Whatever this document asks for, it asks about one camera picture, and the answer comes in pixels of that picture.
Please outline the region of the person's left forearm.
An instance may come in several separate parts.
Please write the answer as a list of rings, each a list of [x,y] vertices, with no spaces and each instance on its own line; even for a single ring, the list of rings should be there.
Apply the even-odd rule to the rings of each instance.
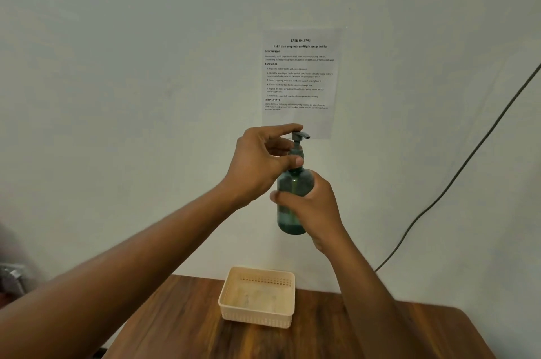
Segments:
[[[223,221],[260,195],[224,180],[0,309],[0,359],[89,359]]]

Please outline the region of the person's right forearm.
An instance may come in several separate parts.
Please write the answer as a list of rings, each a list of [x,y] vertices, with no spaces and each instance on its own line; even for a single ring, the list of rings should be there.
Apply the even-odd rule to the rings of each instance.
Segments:
[[[348,234],[313,241],[333,268],[365,359],[439,359]]]

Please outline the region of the green translucent soap bottle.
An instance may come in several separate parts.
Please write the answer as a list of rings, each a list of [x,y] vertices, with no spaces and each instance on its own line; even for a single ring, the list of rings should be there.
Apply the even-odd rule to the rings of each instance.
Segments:
[[[303,167],[285,171],[277,179],[277,190],[305,197],[314,188],[314,177]],[[277,224],[283,232],[290,235],[302,235],[306,231],[298,218],[289,208],[277,206]]]

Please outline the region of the person's left hand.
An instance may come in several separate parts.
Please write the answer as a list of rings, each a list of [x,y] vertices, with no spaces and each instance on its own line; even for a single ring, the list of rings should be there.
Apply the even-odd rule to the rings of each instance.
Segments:
[[[232,161],[220,191],[238,210],[266,193],[285,171],[275,171],[271,156],[288,155],[293,142],[284,138],[303,125],[287,123],[252,127],[238,138]]]

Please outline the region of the grey metal object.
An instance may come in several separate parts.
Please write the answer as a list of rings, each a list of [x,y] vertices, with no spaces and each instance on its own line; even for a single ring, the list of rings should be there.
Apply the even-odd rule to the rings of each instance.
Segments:
[[[14,297],[27,294],[25,267],[20,264],[0,262],[0,287],[3,292]]]

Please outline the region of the printed white paper sheet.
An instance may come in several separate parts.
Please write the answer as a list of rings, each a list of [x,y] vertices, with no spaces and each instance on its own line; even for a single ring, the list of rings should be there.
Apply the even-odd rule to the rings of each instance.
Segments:
[[[303,125],[329,140],[334,121],[342,29],[284,28],[262,34],[262,124]]]

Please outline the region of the cream plastic storage basket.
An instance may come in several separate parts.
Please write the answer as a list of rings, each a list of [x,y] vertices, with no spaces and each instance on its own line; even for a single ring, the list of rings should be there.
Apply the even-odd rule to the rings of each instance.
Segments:
[[[226,321],[287,329],[295,312],[292,272],[232,267],[218,301]]]

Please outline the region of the dark green pump head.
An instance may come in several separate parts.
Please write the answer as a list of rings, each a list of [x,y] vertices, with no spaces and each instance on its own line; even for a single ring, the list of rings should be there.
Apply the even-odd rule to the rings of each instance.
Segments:
[[[301,146],[301,142],[303,140],[307,140],[307,139],[310,139],[310,135],[308,135],[307,133],[303,132],[303,131],[296,131],[296,132],[292,132],[292,141],[293,141],[293,147],[289,150],[289,155],[291,156],[298,156],[298,157],[302,157],[304,158],[304,153],[303,153],[303,148]]]

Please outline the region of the person's right hand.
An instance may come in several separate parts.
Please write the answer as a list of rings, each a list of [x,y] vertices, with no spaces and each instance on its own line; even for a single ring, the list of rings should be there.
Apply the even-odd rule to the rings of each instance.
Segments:
[[[327,254],[331,249],[345,247],[351,242],[336,202],[334,191],[327,180],[310,170],[314,188],[308,193],[302,207],[288,207],[312,238],[315,247]]]

